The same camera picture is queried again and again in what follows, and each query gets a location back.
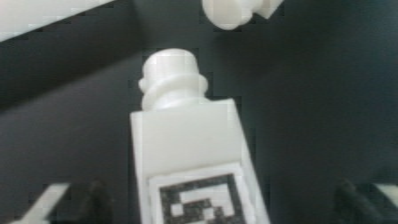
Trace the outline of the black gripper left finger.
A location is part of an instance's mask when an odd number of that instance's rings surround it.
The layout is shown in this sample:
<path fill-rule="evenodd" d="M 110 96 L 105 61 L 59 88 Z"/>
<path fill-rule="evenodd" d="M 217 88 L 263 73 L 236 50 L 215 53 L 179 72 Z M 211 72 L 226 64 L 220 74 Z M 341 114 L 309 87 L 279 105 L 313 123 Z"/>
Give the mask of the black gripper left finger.
<path fill-rule="evenodd" d="M 101 181 L 48 185 L 14 224 L 112 224 L 112 200 Z"/>

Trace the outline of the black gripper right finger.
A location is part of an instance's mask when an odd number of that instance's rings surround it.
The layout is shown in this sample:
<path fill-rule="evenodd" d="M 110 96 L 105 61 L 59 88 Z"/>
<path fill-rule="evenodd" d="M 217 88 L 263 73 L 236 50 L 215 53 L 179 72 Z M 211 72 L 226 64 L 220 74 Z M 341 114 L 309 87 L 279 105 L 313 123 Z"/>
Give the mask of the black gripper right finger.
<path fill-rule="evenodd" d="M 398 183 L 339 184 L 334 224 L 398 224 Z"/>

